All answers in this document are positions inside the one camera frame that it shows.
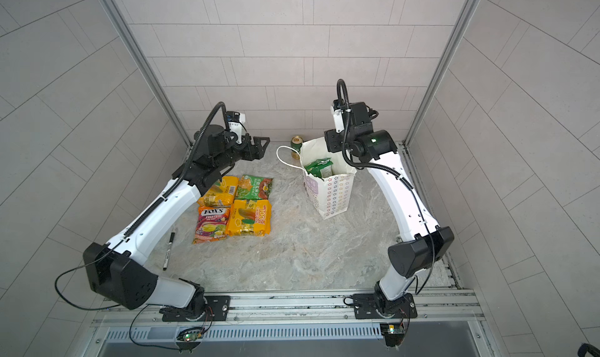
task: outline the bag handle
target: bag handle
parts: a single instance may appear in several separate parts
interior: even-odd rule
[[[286,148],[286,149],[289,149],[289,150],[295,151],[295,152],[296,152],[298,155],[300,155],[300,153],[299,153],[298,151],[296,151],[296,149],[293,149],[293,148],[291,148],[291,147],[289,147],[289,146],[279,146],[279,147],[277,148],[277,151],[275,151],[275,155],[277,155],[277,159],[279,159],[279,161],[280,161],[280,162],[282,162],[283,164],[285,164],[286,166],[290,166],[290,167],[294,167],[294,168],[299,168],[299,169],[301,169],[301,170],[304,172],[304,175],[308,176],[308,172],[307,172],[307,171],[304,169],[304,167],[298,167],[298,166],[294,166],[293,164],[286,163],[286,162],[284,162],[284,161],[283,161],[283,160],[282,160],[282,159],[279,157],[279,149],[281,149],[281,148]]]

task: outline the gray marble surface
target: gray marble surface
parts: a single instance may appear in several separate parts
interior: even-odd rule
[[[198,220],[198,206],[193,204],[157,244],[147,269],[199,283],[208,292],[371,289],[389,266],[387,248],[398,234],[377,183],[366,170],[358,171],[348,211],[323,220],[304,190],[302,172],[275,156],[282,144],[289,145],[271,142],[263,159],[239,161],[230,173],[274,178],[269,196],[271,234],[193,245]],[[280,156],[294,162],[287,149]],[[163,271],[170,232],[176,232],[175,241],[169,267]],[[427,286],[450,286],[441,262]]]

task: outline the green candy package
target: green candy package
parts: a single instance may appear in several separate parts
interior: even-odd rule
[[[273,179],[244,174],[237,183],[236,199],[269,199]]]
[[[333,175],[331,171],[332,164],[331,158],[317,159],[304,166],[304,169],[316,178],[326,179]]]

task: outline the plastic wrapper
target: plastic wrapper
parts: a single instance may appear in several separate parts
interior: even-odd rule
[[[204,196],[198,200],[198,204],[206,207],[229,207],[233,203],[237,187],[237,177],[223,176],[222,181],[215,182]]]
[[[271,233],[271,203],[267,200],[236,199],[225,233],[229,236],[264,236]]]
[[[316,178],[326,179],[333,175],[331,170],[332,165],[331,158],[317,159],[304,166],[304,169]]]
[[[273,179],[244,174],[237,183],[236,199],[269,199]]]
[[[219,241],[227,238],[225,230],[231,209],[227,207],[213,208],[200,206],[198,208],[198,224],[194,244],[200,242]]]

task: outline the purple label on bag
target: purple label on bag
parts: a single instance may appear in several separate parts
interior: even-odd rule
[[[304,186],[308,188],[315,196],[319,194],[319,183],[314,179],[304,176]]]

